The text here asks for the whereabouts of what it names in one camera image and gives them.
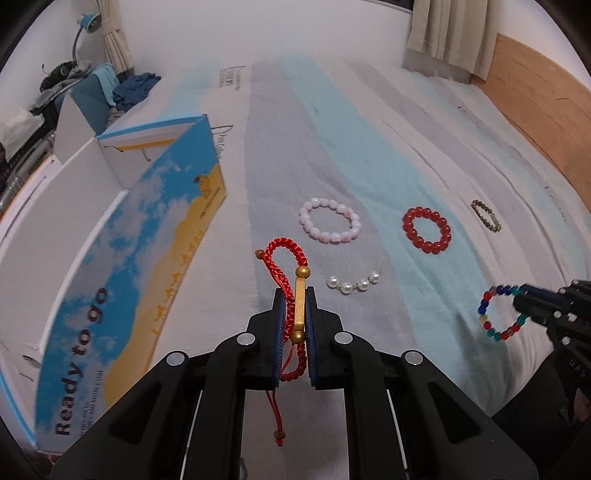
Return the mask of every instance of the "blue cloth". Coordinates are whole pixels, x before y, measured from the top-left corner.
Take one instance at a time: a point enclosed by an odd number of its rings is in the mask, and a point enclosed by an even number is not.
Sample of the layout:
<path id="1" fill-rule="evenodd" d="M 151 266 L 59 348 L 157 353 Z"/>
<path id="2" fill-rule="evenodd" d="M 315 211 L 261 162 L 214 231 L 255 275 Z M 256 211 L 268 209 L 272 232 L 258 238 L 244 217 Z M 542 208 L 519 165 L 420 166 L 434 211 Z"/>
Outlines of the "blue cloth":
<path id="1" fill-rule="evenodd" d="M 117 109 L 127 112 L 138 103 L 146 100 L 150 90 L 161 78 L 153 73 L 143 73 L 124 81 L 114 91 Z"/>
<path id="2" fill-rule="evenodd" d="M 105 100 L 110 106 L 115 106 L 115 100 L 113 99 L 113 91 L 119 85 L 119 79 L 115 73 L 113 65 L 110 63 L 104 63 L 101 66 L 94 69 L 91 75 L 96 75 L 99 79 L 100 87 L 103 89 Z"/>

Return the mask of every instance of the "multicolored bead bracelet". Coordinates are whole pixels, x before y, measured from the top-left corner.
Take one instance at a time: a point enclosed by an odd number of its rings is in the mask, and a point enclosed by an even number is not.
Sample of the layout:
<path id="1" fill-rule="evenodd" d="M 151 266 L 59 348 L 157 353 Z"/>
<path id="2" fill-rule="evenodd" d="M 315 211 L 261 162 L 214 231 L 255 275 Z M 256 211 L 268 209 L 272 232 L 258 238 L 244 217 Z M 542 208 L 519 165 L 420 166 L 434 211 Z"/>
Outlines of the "multicolored bead bracelet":
<path id="1" fill-rule="evenodd" d="M 413 225 L 415 218 L 427 218 L 434 222 L 441 232 L 439 241 L 426 242 L 422 236 L 419 236 Z M 444 252 L 447 250 L 449 242 L 452 241 L 452 229 L 447 224 L 447 220 L 439 215 L 439 212 L 433 212 L 430 208 L 415 207 L 409 209 L 402 217 L 402 230 L 406 232 L 407 238 L 413 245 L 426 254 L 437 255 L 439 252 Z"/>
<path id="2" fill-rule="evenodd" d="M 511 325 L 507 330 L 504 332 L 497 332 L 491 325 L 488 316 L 486 315 L 486 309 L 489 306 L 491 299 L 495 295 L 517 295 L 519 293 L 519 287 L 511 287 L 510 285 L 499 285 L 497 287 L 491 287 L 490 290 L 487 290 L 482 295 L 482 301 L 480 302 L 480 306 L 478 307 L 478 313 L 480 314 L 480 322 L 482 326 L 486 330 L 486 334 L 491 337 L 495 342 L 499 342 L 501 340 L 507 340 L 509 337 L 515 335 L 521 327 L 525 325 L 525 321 L 527 320 L 528 316 L 525 314 L 519 315 L 517 321 Z"/>
<path id="3" fill-rule="evenodd" d="M 493 233 L 497 233 L 501 230 L 501 224 L 499 223 L 499 220 L 496 219 L 496 216 L 494 213 L 492 213 L 492 209 L 490 207 L 488 207 L 485 203 L 481 202 L 480 200 L 473 200 L 472 203 L 470 204 L 470 206 L 472 207 L 472 210 L 474 210 L 474 212 L 478 215 L 478 218 L 480 219 L 480 221 L 482 223 L 484 223 L 484 226 L 486 228 L 488 228 L 491 232 Z M 478 207 L 480 207 L 481 209 L 483 209 L 486 213 L 488 213 L 491 216 L 491 220 L 492 220 L 492 225 L 491 223 L 485 219 L 480 212 L 478 211 Z"/>

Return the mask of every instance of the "wooden panel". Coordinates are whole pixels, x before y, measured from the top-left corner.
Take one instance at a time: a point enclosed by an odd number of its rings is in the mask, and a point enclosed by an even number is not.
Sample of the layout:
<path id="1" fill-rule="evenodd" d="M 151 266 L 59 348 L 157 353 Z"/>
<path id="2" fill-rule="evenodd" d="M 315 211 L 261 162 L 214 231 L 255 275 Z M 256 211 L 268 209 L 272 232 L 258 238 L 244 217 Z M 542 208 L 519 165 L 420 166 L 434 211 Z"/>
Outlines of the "wooden panel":
<path id="1" fill-rule="evenodd" d="M 591 210 L 591 92 L 541 53 L 499 35 L 488 80 L 472 77 Z"/>

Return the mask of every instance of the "beige curtain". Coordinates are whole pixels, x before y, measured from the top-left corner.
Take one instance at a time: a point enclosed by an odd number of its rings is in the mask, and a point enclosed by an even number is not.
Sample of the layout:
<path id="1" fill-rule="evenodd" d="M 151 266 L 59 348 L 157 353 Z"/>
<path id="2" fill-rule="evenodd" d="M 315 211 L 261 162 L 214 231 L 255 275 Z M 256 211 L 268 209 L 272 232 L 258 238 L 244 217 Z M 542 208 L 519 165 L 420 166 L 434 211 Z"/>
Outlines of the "beige curtain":
<path id="1" fill-rule="evenodd" d="M 103 17 L 102 29 L 108 61 L 113 64 L 117 74 L 131 70 L 134 62 L 131 59 L 125 33 L 121 28 L 119 0 L 96 0 L 96 3 Z"/>
<path id="2" fill-rule="evenodd" d="M 500 0 L 415 0 L 408 48 L 486 80 Z"/>

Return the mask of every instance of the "bed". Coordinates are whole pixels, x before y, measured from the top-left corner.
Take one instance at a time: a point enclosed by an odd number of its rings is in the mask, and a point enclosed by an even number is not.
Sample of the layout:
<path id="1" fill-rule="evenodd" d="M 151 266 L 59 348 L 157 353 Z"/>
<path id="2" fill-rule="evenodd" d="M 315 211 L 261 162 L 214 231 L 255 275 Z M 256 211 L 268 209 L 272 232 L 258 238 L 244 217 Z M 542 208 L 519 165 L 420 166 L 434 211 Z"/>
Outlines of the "bed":
<path id="1" fill-rule="evenodd" d="M 310 56 L 208 63 L 166 75 L 107 132 L 198 112 L 209 117 L 228 196 L 183 280 L 154 363 L 172 350 L 211 351 L 269 309 L 275 285 L 254 251 L 281 236 L 302 247 L 319 306 L 345 329 L 380 351 L 422 351 L 489 415 L 551 352 L 544 329 L 531 322 L 495 343 L 476 310 L 490 286 L 557 290 L 589 278 L 591 216 L 477 87 L 387 63 Z M 353 208 L 359 237 L 339 245 L 310 238 L 298 213 L 311 197 Z M 500 232 L 474 214 L 475 199 L 494 210 Z M 447 218 L 447 251 L 426 255 L 405 237 L 401 218 L 415 206 Z M 321 210 L 315 225 L 345 229 L 344 219 Z M 438 236 L 426 220 L 420 233 Z M 289 254 L 275 259 L 293 281 Z M 381 278 L 366 292 L 345 296 L 326 286 L 331 275 L 356 282 L 372 270 Z M 491 302 L 488 314 L 499 330 L 515 322 L 506 298 Z M 252 477 L 347 478 L 342 394 L 299 380 L 282 384 L 277 397 L 282 449 L 264 394 L 247 393 L 242 453 Z"/>

